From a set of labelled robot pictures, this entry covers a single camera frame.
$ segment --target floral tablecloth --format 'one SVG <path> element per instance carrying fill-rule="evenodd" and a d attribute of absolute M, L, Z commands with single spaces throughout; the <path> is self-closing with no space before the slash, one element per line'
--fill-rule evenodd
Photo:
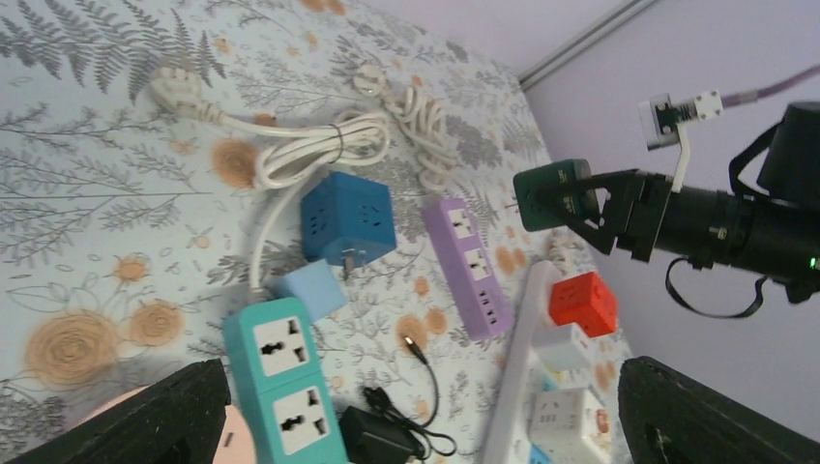
<path fill-rule="evenodd" d="M 274 141 L 159 111 L 145 87 L 161 57 L 190 60 L 207 98 L 257 124 L 376 108 L 350 84 L 363 63 L 395 91 L 421 86 L 461 155 L 446 194 L 478 217 L 512 300 L 534 259 L 594 268 L 571 234 L 548 246 L 511 206 L 513 174 L 549 162 L 515 77 L 364 3 L 17 0 L 0 16 L 0 461 L 187 363 L 227 362 L 220 325 L 246 304 L 249 242 L 271 199 L 251 189 L 253 160 Z M 474 462 L 509 340 L 467 338 L 421 221 L 417 149 L 394 129 L 388 158 L 355 173 L 390 186 L 398 249 L 354 273 L 350 303 L 313 334 L 337 409 L 378 384 L 423 419 L 429 380 L 397 339 L 413 336 L 442 385 L 437 425 L 458 441 L 447 461 Z M 296 208 L 265 248 L 270 276 L 305 263 Z M 609 396 L 616 371 L 602 362 L 590 382 Z"/>

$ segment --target red cube socket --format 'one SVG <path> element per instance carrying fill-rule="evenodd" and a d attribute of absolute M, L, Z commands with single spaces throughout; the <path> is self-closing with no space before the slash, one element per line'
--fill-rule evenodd
<path fill-rule="evenodd" d="M 553 285 L 548 312 L 556 325 L 577 323 L 588 336 L 612 334 L 618 329 L 618 300 L 596 273 Z"/>

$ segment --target power cord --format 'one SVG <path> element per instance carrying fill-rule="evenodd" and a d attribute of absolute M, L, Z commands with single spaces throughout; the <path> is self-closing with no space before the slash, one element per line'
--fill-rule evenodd
<path fill-rule="evenodd" d="M 387 155 L 390 147 L 388 118 L 382 112 L 348 110 L 333 124 L 315 128 L 271 128 L 240 121 L 226 114 L 217 104 L 202 98 L 202 83 L 192 71 L 190 62 L 184 61 L 183 68 L 171 68 L 168 60 L 163 60 L 151 76 L 150 89 L 157 103 L 178 116 L 287 139 L 264 150 L 256 158 L 254 186 L 288 191 L 267 212 L 255 241 L 249 265 L 251 303 L 263 301 L 266 296 L 261 265 L 268 233 L 310 176 L 329 164 L 375 164 Z"/>
<path fill-rule="evenodd" d="M 424 170 L 419 182 L 430 191 L 444 190 L 451 172 L 458 165 L 453 150 L 444 146 L 445 113 L 441 105 L 425 95 L 417 86 L 407 87 L 404 100 L 398 101 L 390 92 L 384 73 L 373 65 L 363 65 L 353 77 L 353 86 L 369 97 L 381 100 L 390 112 L 401 132 L 423 149 L 418 154 Z"/>
<path fill-rule="evenodd" d="M 427 371 L 430 373 L 430 378 L 433 381 L 433 394 L 435 395 L 435 399 L 433 403 L 433 411 L 430 414 L 429 419 L 427 419 L 424 423 L 417 423 L 404 416 L 394 406 L 390 397 L 387 395 L 387 392 L 381 387 L 377 387 L 375 389 L 369 387 L 363 388 L 362 393 L 365 396 L 365 401 L 375 413 L 398 426 L 407 435 L 408 439 L 410 439 L 410 442 L 413 444 L 413 455 L 421 459 L 423 462 L 429 459 L 434 452 L 445 457 L 452 456 L 457 451 L 453 437 L 444 433 L 432 432 L 427 429 L 438 416 L 438 407 L 441 400 L 441 394 L 438 390 L 438 379 L 436 378 L 432 366 L 430 366 L 430 363 L 427 361 L 425 354 L 422 353 L 421 348 L 419 348 L 419 345 L 417 345 L 416 342 L 414 342 L 409 336 L 405 336 L 404 341 L 407 344 L 407 348 L 411 353 L 413 353 L 413 356 L 425 365 Z M 422 443 L 418 438 L 416 438 L 416 436 L 421 437 L 425 440 L 425 442 Z M 453 449 L 449 451 L 441 451 L 436 448 L 432 444 L 432 439 L 436 438 L 449 441 L 453 444 Z"/>

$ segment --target teal power strip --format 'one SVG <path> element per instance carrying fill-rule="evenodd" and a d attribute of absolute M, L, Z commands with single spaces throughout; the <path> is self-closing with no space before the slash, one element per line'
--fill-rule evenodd
<path fill-rule="evenodd" d="M 286 298 L 253 304 L 222 334 L 260 464 L 346 464 L 308 312 Z"/>

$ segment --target white power strip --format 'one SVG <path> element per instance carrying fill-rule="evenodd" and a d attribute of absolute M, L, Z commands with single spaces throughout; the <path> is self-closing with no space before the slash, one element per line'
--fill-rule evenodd
<path fill-rule="evenodd" d="M 524 464 L 532 445 L 527 438 L 533 392 L 543 390 L 544 368 L 532 349 L 533 334 L 553 324 L 546 317 L 552 285 L 562 279 L 549 261 L 530 268 L 518 321 L 512 333 L 507 367 L 484 441 L 482 464 Z"/>

